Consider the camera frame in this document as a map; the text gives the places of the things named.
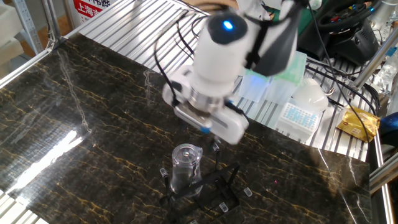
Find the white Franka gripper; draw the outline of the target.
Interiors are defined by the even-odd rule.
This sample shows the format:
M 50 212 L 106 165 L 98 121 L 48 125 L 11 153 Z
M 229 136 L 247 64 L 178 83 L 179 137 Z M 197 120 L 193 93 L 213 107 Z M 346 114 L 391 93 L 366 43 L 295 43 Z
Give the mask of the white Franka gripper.
M 229 100 L 235 78 L 234 73 L 201 74 L 194 66 L 184 65 L 168 76 L 170 84 L 164 85 L 162 97 L 180 119 L 235 145 L 249 126 L 245 115 L 234 110 Z M 221 147 L 215 136 L 211 144 Z

